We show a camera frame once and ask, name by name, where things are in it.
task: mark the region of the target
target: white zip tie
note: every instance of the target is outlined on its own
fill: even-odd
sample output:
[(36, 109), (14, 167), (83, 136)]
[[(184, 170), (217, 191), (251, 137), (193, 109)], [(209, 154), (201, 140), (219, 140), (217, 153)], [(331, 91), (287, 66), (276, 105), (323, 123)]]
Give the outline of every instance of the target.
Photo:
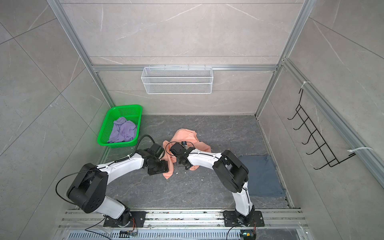
[(360, 150), (360, 149), (370, 149), (370, 150), (373, 150), (373, 148), (371, 148), (371, 147), (358, 147), (358, 148), (355, 148), (355, 149), (349, 149), (347, 151), (348, 152), (354, 152), (354, 151), (357, 151), (357, 150)]
[(301, 86), (301, 88), (303, 88), (304, 84), (306, 84), (306, 83), (310, 83), (310, 82), (306, 82), (306, 81), (304, 81), (304, 82), (303, 82), (303, 85)]

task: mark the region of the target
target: pink cloth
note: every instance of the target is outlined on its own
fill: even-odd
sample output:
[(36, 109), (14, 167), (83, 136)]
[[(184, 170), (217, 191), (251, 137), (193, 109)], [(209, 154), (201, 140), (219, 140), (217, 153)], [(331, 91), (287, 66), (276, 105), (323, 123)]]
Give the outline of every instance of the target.
[[(167, 149), (166, 149), (166, 153), (162, 159), (167, 160), (168, 168), (169, 168), (169, 172), (163, 173), (163, 175), (166, 179), (168, 179), (172, 176), (173, 171), (174, 171), (173, 163), (176, 162), (176, 157), (171, 156), (167, 153), (167, 152), (170, 152), (169, 149), (173, 146), (173, 144), (175, 144), (174, 142), (187, 141), (188, 147), (192, 147), (191, 143), (193, 143), (195, 148), (197, 148), (198, 150), (204, 151), (204, 152), (211, 152), (211, 147), (208, 146), (207, 144), (203, 143), (203, 142), (200, 142), (197, 139), (196, 135), (197, 135), (197, 133), (195, 131), (181, 128), (181, 129), (176, 131), (175, 135), (171, 139), (171, 142), (173, 142), (173, 143), (171, 143), (167, 146), (167, 144), (169, 142), (168, 141), (163, 142), (163, 148), (165, 149), (167, 146)], [(198, 167), (199, 166), (192, 166), (189, 170), (196, 170)]]

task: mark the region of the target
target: purple garment in basket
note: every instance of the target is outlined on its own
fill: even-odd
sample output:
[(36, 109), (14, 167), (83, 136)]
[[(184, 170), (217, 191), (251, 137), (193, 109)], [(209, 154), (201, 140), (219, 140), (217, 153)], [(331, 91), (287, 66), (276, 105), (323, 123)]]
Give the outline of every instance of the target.
[(132, 121), (127, 121), (125, 117), (120, 117), (113, 122), (113, 128), (108, 143), (132, 141), (136, 137), (136, 133), (136, 125)]

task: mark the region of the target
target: dark blue towel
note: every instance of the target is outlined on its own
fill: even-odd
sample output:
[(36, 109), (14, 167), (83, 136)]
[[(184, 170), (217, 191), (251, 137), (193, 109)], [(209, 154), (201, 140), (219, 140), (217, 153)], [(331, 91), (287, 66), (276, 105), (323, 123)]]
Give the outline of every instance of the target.
[(239, 159), (249, 170), (248, 192), (250, 196), (285, 197), (270, 155), (241, 156)]

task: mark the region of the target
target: black wire hook rack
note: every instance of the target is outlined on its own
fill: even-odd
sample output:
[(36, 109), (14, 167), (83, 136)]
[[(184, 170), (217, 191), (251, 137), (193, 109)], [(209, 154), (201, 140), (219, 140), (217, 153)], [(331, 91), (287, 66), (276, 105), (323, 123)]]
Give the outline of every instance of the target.
[[(340, 161), (339, 159), (337, 159), (337, 157), (335, 156), (335, 154), (333, 153), (333, 151), (332, 151), (331, 148), (329, 147), (328, 143), (325, 141), (325, 139), (323, 138), (323, 136), (321, 135), (321, 133), (320, 133), (319, 130), (317, 129), (316, 125), (313, 124), (313, 121), (312, 121), (311, 118), (308, 116), (308, 114), (306, 113), (306, 111), (304, 110), (304, 108), (301, 106), (301, 98), (303, 97), (303, 89), (300, 89), (299, 94), (301, 94), (301, 95), (300, 95), (299, 104), (297, 105), (297, 107), (296, 107), (296, 109), (295, 109), (296, 113), (294, 114), (294, 116), (293, 116), (292, 118), (288, 118), (288, 120), (292, 120), (296, 115), (300, 117), (300, 119), (303, 121), (303, 123), (300, 125), (299, 128), (297, 128), (297, 129), (296, 129), (296, 128), (293, 128), (293, 129), (294, 129), (294, 130), (299, 130), (299, 129), (304, 125), (304, 126), (307, 128), (308, 132), (310, 133), (310, 136), (309, 136), (307, 142), (306, 142), (306, 143), (303, 143), (303, 142), (302, 142), (302, 144), (304, 144), (304, 145), (308, 144), (309, 141), (310, 141), (310, 139), (313, 138), (314, 142), (315, 142), (316, 145), (317, 145), (316, 150), (314, 150), (314, 151), (311, 152), (311, 153), (306, 153), (306, 154), (307, 154), (307, 155), (312, 155), (312, 154), (314, 154), (317, 150), (320, 150), (321, 154), (322, 154), (323, 157), (325, 158), (325, 161), (327, 161), (327, 163), (326, 163), (325, 165), (323, 165), (323, 166), (321, 166), (321, 167), (319, 167), (319, 168), (315, 168), (315, 167), (314, 167), (314, 169), (319, 170), (319, 169), (322, 169), (323, 167), (325, 167), (325, 166), (327, 166), (327, 165), (328, 165), (329, 167), (334, 167), (335, 165), (340, 164), (340, 163), (344, 162), (345, 160), (347, 160), (347, 159), (349, 159), (349, 158), (355, 156), (355, 155), (356, 155), (355, 153), (351, 153), (350, 155), (348, 155), (347, 158), (345, 158), (345, 159), (343, 159), (343, 160), (341, 160), (341, 161)], [(305, 113), (305, 116), (300, 115), (300, 113), (299, 113), (300, 110), (303, 110), (303, 112)], [(307, 125), (307, 123), (306, 123), (308, 120), (309, 120), (309, 121), (312, 123), (312, 125), (314, 126), (314, 128), (315, 128), (314, 131), (311, 131), (311, 130), (309, 129), (309, 127), (308, 127), (308, 125)], [(314, 135), (313, 135), (315, 132), (317, 132), (317, 133), (320, 135), (321, 139), (322, 139), (323, 142), (324, 142), (323, 144), (319, 145), (319, 143), (318, 143), (319, 141), (316, 141), (316, 139), (315, 139), (315, 137), (314, 137)], [(333, 157), (332, 157), (333, 159), (332, 159), (331, 161), (328, 161), (327, 157), (326, 157), (325, 154), (324, 154), (324, 151), (321, 149), (323, 146), (327, 147), (327, 148), (329, 149), (329, 151), (331, 152), (331, 154), (332, 154), (332, 156), (333, 156)]]

